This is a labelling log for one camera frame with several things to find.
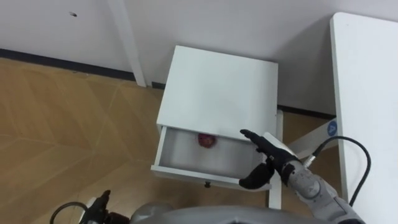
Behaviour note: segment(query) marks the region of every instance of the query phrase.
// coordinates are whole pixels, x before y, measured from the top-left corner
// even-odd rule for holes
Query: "drawer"
[[[239,186],[239,179],[264,159],[255,148],[249,141],[217,137],[216,144],[207,149],[198,144],[198,133],[164,126],[151,170],[159,177],[246,190]]]

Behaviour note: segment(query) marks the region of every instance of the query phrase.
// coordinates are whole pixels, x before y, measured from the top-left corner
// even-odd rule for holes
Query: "robotic hand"
[[[267,160],[257,166],[248,177],[241,179],[240,186],[247,189],[262,187],[271,179],[275,169],[282,182],[295,190],[315,218],[338,224],[364,224],[353,208],[337,196],[332,186],[304,168],[294,153],[274,136],[266,133],[265,137],[261,137],[245,129],[241,133],[258,146],[256,151],[264,153]]]

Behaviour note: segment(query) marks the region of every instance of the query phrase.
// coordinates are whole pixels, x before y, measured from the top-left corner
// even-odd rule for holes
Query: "herringbone wood floor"
[[[162,90],[134,82],[0,58],[1,223],[48,223],[59,205],[106,189],[109,210],[127,216],[151,201],[264,206],[264,192],[205,189],[151,174],[161,99]],[[324,122],[285,114],[285,142]],[[340,189],[337,150],[322,158],[313,167]],[[287,189],[283,206],[308,215]],[[66,209],[56,223],[79,217],[79,209]]]

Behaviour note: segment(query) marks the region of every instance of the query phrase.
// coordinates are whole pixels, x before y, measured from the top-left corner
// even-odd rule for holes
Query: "black cable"
[[[88,210],[87,206],[85,204],[81,203],[81,202],[68,202],[66,204],[63,204],[63,205],[59,206],[56,209],[56,211],[54,211],[54,213],[51,215],[51,218],[50,218],[50,224],[54,224],[55,217],[58,215],[59,212],[61,212],[64,208],[71,207],[71,206],[80,207],[85,212],[87,212],[87,210]]]
[[[352,207],[354,205],[356,197],[359,194],[359,191],[362,188],[362,185],[365,183],[365,180],[366,180],[366,178],[368,178],[368,174],[369,174],[369,172],[371,170],[371,165],[372,165],[371,156],[369,155],[368,150],[366,150],[366,148],[361,143],[359,143],[357,140],[354,140],[354,139],[349,138],[349,137],[344,137],[344,136],[333,136],[333,137],[328,138],[326,141],[324,141],[322,144],[320,144],[317,147],[317,149],[313,152],[312,155],[317,157],[319,155],[319,153],[322,152],[322,149],[326,146],[326,144],[328,144],[330,141],[335,140],[335,139],[347,140],[347,141],[350,141],[350,142],[356,144],[357,146],[359,146],[363,150],[363,152],[365,153],[365,156],[366,156],[367,165],[366,165],[365,173],[363,174],[361,181],[359,181],[359,184],[358,184],[358,186],[356,187],[356,189],[354,191],[353,197],[349,201],[349,205]]]

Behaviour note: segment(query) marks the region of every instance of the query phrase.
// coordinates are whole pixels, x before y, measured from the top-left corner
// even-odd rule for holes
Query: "black glove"
[[[257,152],[264,153],[271,160],[273,168],[279,173],[280,176],[282,176],[282,169],[284,164],[292,160],[299,160],[297,157],[291,155],[289,152],[274,146],[264,137],[259,136],[254,132],[242,129],[241,133],[258,146]]]
[[[274,175],[275,169],[267,158],[266,163],[260,163],[245,179],[239,180],[239,185],[245,189],[254,190],[264,186]]]

